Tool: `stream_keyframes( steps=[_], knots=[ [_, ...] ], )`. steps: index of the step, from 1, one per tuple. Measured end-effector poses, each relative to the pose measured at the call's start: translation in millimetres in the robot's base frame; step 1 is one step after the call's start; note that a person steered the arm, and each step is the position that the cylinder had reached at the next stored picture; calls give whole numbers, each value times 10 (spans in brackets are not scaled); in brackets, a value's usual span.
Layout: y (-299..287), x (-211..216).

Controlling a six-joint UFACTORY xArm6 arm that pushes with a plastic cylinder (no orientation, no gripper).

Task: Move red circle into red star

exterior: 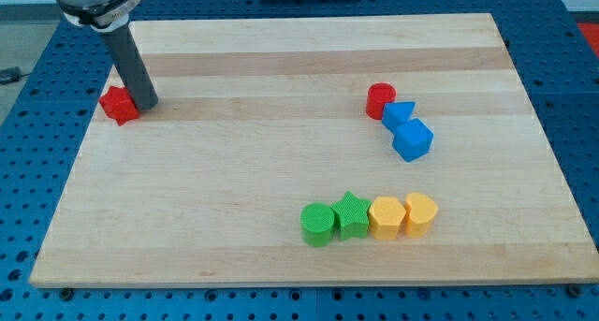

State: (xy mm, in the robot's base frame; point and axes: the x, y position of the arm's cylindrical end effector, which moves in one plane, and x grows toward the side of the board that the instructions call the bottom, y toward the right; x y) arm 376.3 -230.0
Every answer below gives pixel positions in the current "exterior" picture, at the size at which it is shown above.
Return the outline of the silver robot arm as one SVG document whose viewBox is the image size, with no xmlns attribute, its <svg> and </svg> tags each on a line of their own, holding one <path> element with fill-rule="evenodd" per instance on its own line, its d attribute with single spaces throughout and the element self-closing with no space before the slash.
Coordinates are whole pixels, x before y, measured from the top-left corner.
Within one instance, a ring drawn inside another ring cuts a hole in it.
<svg viewBox="0 0 599 321">
<path fill-rule="evenodd" d="M 56 0 L 66 20 L 75 26 L 91 26 L 110 32 L 129 22 L 130 13 L 143 0 Z"/>
</svg>

